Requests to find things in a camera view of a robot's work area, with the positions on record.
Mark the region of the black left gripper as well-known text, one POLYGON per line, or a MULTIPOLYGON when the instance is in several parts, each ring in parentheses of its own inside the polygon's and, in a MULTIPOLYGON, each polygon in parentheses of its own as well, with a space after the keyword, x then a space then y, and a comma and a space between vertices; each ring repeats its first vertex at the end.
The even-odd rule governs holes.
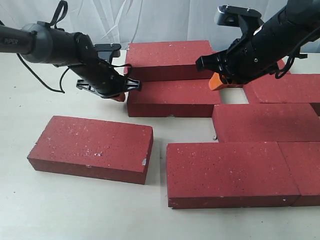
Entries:
POLYGON ((99 58, 88 35, 76 33, 74 40, 79 64, 68 68, 80 77, 76 85, 78 89, 86 89, 101 98, 116 102, 125 102, 127 92, 142 89, 141 81, 130 78, 128 74, 119 74, 115 70, 116 65, 99 58))

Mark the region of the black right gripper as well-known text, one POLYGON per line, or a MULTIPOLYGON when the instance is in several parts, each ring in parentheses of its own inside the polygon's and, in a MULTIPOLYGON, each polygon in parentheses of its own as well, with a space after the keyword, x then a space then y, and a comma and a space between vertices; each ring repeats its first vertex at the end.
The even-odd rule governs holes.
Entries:
POLYGON ((278 61, 287 55, 286 10, 281 9, 257 29, 251 37, 241 36, 230 46, 211 55, 200 56, 198 71, 213 72, 208 82, 211 91, 242 88, 243 85, 279 70, 278 61))

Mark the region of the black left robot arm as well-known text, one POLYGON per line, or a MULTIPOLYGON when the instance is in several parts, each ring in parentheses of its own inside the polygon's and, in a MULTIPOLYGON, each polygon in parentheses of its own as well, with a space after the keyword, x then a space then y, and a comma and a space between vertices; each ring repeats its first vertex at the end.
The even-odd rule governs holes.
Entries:
POLYGON ((139 80, 115 70, 112 59, 120 56, 121 47, 118 43, 93 44, 88 35, 51 28, 41 21, 23 29, 0 26, 2 53, 17 54, 22 63, 66 67, 79 76, 79 90, 118 102, 125 101, 127 92, 142 89, 139 80))

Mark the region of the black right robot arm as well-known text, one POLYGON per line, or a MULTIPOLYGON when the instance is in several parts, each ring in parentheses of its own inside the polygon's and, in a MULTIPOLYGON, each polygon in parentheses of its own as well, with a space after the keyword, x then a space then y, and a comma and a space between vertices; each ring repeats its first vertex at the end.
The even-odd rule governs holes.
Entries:
POLYGON ((228 49, 200 56, 198 71, 209 70, 212 91, 243 86, 265 75, 282 78, 295 59, 306 59, 302 46, 320 38, 320 2, 289 0, 268 21, 251 8, 222 5, 217 9, 219 26, 240 28, 241 38, 228 49))

